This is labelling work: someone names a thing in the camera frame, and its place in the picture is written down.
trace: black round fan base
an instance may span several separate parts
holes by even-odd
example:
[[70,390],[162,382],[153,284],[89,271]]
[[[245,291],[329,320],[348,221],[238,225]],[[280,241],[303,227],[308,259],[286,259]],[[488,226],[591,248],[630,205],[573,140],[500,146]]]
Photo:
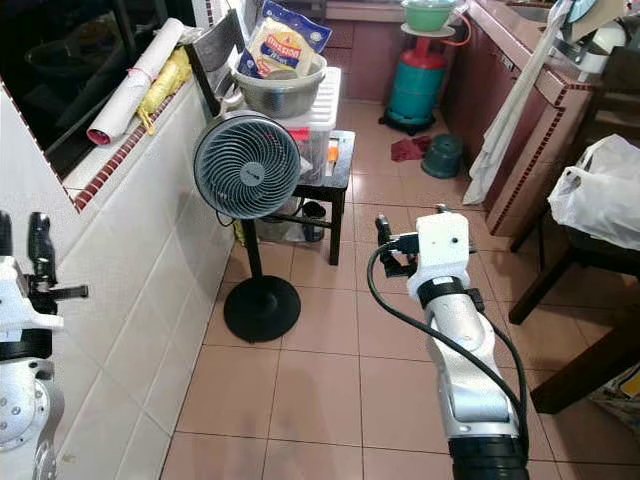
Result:
[[272,276],[237,285],[224,304],[224,321],[236,337],[268,342],[284,335],[298,320],[300,297],[291,284]]

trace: fan grille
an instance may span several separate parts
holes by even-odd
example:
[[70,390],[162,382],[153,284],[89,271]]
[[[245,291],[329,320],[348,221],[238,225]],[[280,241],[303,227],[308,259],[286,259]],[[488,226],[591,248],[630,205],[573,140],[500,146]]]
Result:
[[300,154],[282,126],[246,114],[204,133],[193,170],[209,205],[233,218],[254,219],[275,212],[291,197],[300,176]]

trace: electric fan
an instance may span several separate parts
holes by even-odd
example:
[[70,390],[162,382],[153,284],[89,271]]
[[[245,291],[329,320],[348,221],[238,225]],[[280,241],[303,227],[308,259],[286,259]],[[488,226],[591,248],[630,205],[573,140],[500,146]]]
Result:
[[229,330],[247,342],[280,337],[298,320],[300,297],[287,281],[262,274],[254,219],[278,210],[300,175],[295,141],[279,124],[256,112],[236,111],[202,133],[193,171],[204,200],[240,219],[252,277],[237,285],[224,305]]

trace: window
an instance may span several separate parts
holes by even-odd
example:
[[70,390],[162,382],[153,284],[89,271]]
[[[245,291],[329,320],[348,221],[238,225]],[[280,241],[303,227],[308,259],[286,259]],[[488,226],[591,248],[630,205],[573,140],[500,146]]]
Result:
[[167,7],[192,24],[190,3],[0,0],[0,77],[60,177],[93,148],[87,126],[164,22]]

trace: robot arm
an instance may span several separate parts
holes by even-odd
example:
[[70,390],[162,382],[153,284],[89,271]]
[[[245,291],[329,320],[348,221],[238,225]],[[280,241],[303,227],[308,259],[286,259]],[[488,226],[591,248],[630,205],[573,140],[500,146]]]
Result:
[[[520,400],[500,377],[493,357],[495,334],[506,337],[484,316],[478,291],[468,289],[466,218],[443,209],[418,219],[417,233],[397,236],[391,235],[384,217],[376,226],[381,247],[369,262],[369,287],[385,310],[428,334],[455,479],[528,479],[526,386],[522,377]],[[408,254],[409,265],[400,265],[393,253]],[[409,295],[420,301],[424,322],[398,312],[380,297],[372,276],[377,254],[387,276],[410,276]],[[523,374],[514,348],[512,353]]]
[[31,215],[23,275],[12,256],[11,221],[0,211],[0,478],[52,479],[53,440],[64,411],[54,383],[51,332],[63,327],[57,300],[87,297],[86,286],[54,289],[55,255],[49,219]]

